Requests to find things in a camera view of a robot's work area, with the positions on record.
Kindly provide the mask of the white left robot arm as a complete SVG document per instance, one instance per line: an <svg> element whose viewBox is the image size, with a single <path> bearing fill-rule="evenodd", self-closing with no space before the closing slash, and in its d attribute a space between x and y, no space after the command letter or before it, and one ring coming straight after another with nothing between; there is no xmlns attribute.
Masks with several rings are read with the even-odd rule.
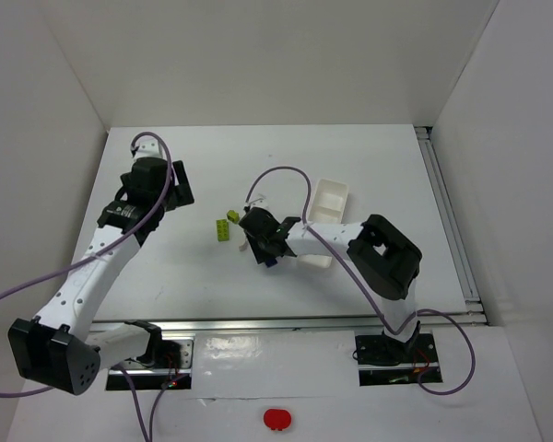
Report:
<svg viewBox="0 0 553 442"><path fill-rule="evenodd" d="M128 359L153 366L168 347L160 327L144 320L126 321L100 338L88 337L117 277L164 215L194 203L183 163L171 160L161 138L138 135L131 155L133 165L103 208L82 260L32 319L17 319L8 331L18 373L25 379L80 395L102 369Z"/></svg>

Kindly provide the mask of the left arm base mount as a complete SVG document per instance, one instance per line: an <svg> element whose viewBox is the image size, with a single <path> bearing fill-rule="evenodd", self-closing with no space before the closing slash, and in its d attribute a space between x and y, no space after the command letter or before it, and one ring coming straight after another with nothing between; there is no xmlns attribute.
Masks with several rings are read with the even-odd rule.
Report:
<svg viewBox="0 0 553 442"><path fill-rule="evenodd" d="M119 363L134 382L137 391L160 390L170 382L171 390L189 390L192 386L194 338L164 338L161 353L154 362L129 358Z"/></svg>

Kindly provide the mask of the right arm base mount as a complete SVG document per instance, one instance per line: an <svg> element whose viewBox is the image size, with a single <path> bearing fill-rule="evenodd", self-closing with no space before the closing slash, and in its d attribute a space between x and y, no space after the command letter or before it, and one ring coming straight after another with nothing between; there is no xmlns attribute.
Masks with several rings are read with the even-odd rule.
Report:
<svg viewBox="0 0 553 442"><path fill-rule="evenodd" d="M357 335L352 358L358 364L359 385L395 386L442 383L436 343L431 333L420 334L408 350L379 334Z"/></svg>

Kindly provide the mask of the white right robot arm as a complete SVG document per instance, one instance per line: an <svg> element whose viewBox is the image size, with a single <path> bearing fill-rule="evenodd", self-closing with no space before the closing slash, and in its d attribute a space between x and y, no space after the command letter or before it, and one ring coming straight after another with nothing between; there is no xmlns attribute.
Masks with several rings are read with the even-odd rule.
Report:
<svg viewBox="0 0 553 442"><path fill-rule="evenodd" d="M283 257L331 257L348 272L383 325L392 347L411 350L419 335L414 283L420 249L381 215L362 223L324 224L290 216L276 220L264 208L248 208L239 222L253 256L271 267Z"/></svg>

